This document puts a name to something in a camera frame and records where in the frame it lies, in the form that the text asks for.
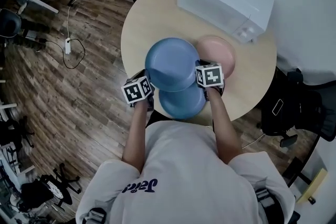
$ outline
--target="round table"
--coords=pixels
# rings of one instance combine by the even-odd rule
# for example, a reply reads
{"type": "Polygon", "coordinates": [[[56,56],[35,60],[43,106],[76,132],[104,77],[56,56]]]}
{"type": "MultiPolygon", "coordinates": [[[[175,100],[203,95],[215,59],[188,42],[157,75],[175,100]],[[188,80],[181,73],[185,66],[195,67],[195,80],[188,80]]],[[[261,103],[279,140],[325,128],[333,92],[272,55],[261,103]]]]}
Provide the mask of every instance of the round table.
{"type": "MultiPolygon", "coordinates": [[[[277,50],[269,27],[255,43],[241,44],[216,26],[179,8],[176,0],[137,0],[122,28],[121,56],[125,71],[131,77],[142,70],[147,52],[160,39],[178,37],[196,45],[198,39],[207,35],[224,38],[236,50],[236,67],[225,80],[222,97],[233,121],[256,106],[272,81],[277,50]]],[[[154,108],[171,118],[162,109],[158,93],[156,89],[154,108]]],[[[210,125],[210,104],[207,102],[203,110],[188,121],[210,125]]]]}

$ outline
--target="wooden floor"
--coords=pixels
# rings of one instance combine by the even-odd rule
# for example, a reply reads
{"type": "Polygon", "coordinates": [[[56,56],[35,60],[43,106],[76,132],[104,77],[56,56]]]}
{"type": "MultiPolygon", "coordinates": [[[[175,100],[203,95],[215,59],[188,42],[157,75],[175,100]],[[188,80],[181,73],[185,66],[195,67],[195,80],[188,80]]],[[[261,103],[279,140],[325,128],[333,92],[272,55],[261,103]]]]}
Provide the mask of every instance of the wooden floor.
{"type": "MultiPolygon", "coordinates": [[[[23,17],[43,22],[52,28],[46,37],[62,46],[67,37],[67,2],[50,0],[59,9],[55,15],[36,6],[28,6],[23,17]]],[[[51,174],[64,162],[70,177],[79,175],[83,190],[99,165],[120,158],[127,139],[132,109],[124,102],[120,86],[127,75],[120,53],[120,36],[131,0],[78,0],[70,10],[71,38],[78,38],[86,56],[78,68],[67,69],[59,47],[48,43],[41,52],[14,46],[6,49],[3,72],[8,82],[2,86],[5,99],[16,102],[11,112],[18,118],[28,116],[28,126],[36,133],[35,148],[24,147],[38,174],[51,174]]],[[[73,52],[65,56],[69,66],[81,58],[82,48],[72,42],[73,52]]],[[[260,112],[252,110],[234,121],[243,146],[262,133],[256,128],[260,112]]],[[[300,132],[290,149],[279,147],[280,138],[264,136],[245,149],[266,151],[280,172],[294,156],[304,159],[315,135],[300,132]]],[[[73,204],[54,212],[59,221],[74,217],[81,195],[72,194],[73,204]]]]}

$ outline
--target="blue plate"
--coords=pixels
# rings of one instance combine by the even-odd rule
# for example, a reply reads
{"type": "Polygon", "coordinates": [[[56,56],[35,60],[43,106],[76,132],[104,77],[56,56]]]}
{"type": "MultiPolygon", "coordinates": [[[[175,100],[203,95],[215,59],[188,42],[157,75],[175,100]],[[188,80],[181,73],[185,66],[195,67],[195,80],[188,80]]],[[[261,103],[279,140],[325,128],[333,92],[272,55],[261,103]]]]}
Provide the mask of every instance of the blue plate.
{"type": "Polygon", "coordinates": [[[162,108],[174,119],[188,119],[197,115],[205,105],[204,90],[194,82],[180,92],[159,91],[162,108]]]}
{"type": "Polygon", "coordinates": [[[195,81],[197,50],[180,38],[165,38],[155,43],[146,56],[145,68],[151,82],[160,90],[178,92],[195,81]]]}

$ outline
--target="white t-shirt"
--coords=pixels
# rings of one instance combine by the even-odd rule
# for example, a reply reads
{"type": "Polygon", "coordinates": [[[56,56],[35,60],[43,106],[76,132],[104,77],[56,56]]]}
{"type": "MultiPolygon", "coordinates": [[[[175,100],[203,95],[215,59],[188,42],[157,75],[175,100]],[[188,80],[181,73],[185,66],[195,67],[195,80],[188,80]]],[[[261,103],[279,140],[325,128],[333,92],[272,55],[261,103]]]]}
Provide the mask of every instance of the white t-shirt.
{"type": "Polygon", "coordinates": [[[110,224],[262,223],[254,186],[265,179],[287,223],[295,198],[266,152],[242,154],[226,165],[209,128],[156,122],[146,129],[142,173],[122,161],[104,162],[82,197],[76,222],[103,203],[110,224]]]}

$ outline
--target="white cable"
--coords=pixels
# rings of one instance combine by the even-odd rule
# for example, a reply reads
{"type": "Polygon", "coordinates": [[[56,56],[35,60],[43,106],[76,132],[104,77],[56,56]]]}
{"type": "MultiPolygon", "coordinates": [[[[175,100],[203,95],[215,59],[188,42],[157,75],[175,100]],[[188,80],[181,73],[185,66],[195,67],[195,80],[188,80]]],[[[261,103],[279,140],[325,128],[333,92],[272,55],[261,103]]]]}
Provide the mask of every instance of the white cable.
{"type": "Polygon", "coordinates": [[[67,29],[68,29],[68,38],[69,38],[69,13],[70,13],[70,8],[71,8],[71,6],[69,6],[69,8],[68,8],[68,23],[67,23],[67,29]]]}
{"type": "Polygon", "coordinates": [[[255,142],[257,142],[259,139],[261,139],[264,135],[265,135],[265,134],[262,134],[260,137],[258,137],[257,139],[255,139],[253,142],[251,142],[251,143],[247,144],[246,146],[244,146],[243,149],[246,148],[246,147],[248,147],[248,146],[251,146],[253,143],[255,143],[255,142]]]}

